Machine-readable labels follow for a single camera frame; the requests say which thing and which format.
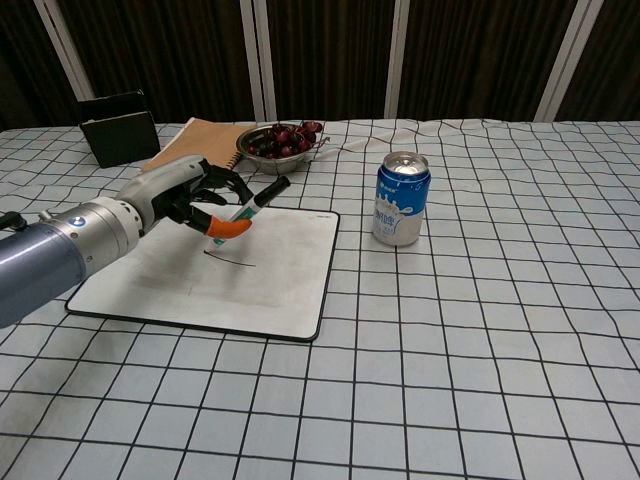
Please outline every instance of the spiral notebook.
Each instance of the spiral notebook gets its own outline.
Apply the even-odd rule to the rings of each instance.
[[[234,125],[191,118],[180,132],[149,162],[143,171],[153,170],[184,155],[202,155],[211,165],[232,169],[240,160],[237,138],[255,124]]]

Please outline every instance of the black grid line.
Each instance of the black grid line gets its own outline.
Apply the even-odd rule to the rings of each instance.
[[[442,124],[438,125],[438,136],[440,136],[440,127],[442,126]],[[416,152],[419,152],[420,150],[418,149],[418,143],[416,141],[416,136],[414,135],[414,142],[415,142],[415,147],[416,147]],[[426,222],[427,222],[427,226],[429,225],[429,197],[427,194],[427,207],[425,210],[425,217],[426,217]],[[428,237],[429,238],[429,250],[433,252],[433,243],[432,243],[432,238],[431,236]],[[433,255],[430,255],[431,257],[431,267],[432,270],[435,274],[436,272],[436,264],[435,264],[435,260],[433,258]],[[453,371],[451,369],[451,358],[450,358],[450,354],[449,354],[449,345],[447,342],[447,332],[445,330],[445,322],[444,322],[444,317],[442,314],[442,301],[440,299],[440,287],[438,285],[438,282],[435,282],[435,286],[436,286],[436,297],[438,300],[438,311],[440,313],[440,323],[442,324],[442,338],[443,338],[443,343],[444,343],[444,353],[445,353],[445,357],[447,360],[447,375],[448,375],[448,379],[449,379],[449,384],[451,385],[451,401],[453,403],[453,413],[454,413],[454,418],[455,418],[455,423],[456,423],[456,430],[457,430],[457,434],[458,434],[458,446],[460,448],[460,458],[462,459],[462,471],[464,474],[464,477],[467,477],[467,473],[468,473],[468,467],[467,467],[467,461],[466,461],[466,455],[465,455],[465,451],[464,451],[464,445],[462,443],[462,430],[460,429],[460,414],[458,413],[458,403],[456,401],[456,388],[454,388],[454,381],[453,381]]]

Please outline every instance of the robotic hand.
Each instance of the robotic hand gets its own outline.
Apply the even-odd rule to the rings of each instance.
[[[115,198],[98,197],[55,216],[45,210],[32,225],[7,213],[0,229],[16,233],[0,240],[0,328],[129,253],[165,217],[211,237],[242,234],[250,220],[224,222],[191,205],[226,204],[208,190],[223,187],[243,204],[253,196],[237,173],[187,155],[133,178]]]

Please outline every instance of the blue can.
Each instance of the blue can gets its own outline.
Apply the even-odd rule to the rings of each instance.
[[[418,240],[430,183],[424,156],[413,152],[387,155],[378,169],[373,235],[387,245]]]

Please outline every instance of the metal bowl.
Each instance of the metal bowl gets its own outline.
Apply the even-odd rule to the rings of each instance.
[[[297,125],[293,123],[282,123],[281,125],[284,125],[285,127],[297,127]],[[243,158],[248,158],[249,160],[251,160],[259,170],[262,170],[265,173],[282,175],[284,173],[292,172],[298,167],[300,163],[303,163],[305,161],[307,152],[298,153],[296,155],[291,155],[290,157],[284,158],[265,158],[259,157],[257,155],[251,155],[249,152],[247,152],[249,144],[254,140],[265,137],[271,127],[272,125],[264,125],[262,127],[256,127],[252,128],[251,130],[247,130],[238,137],[238,140],[236,140],[236,148]]]

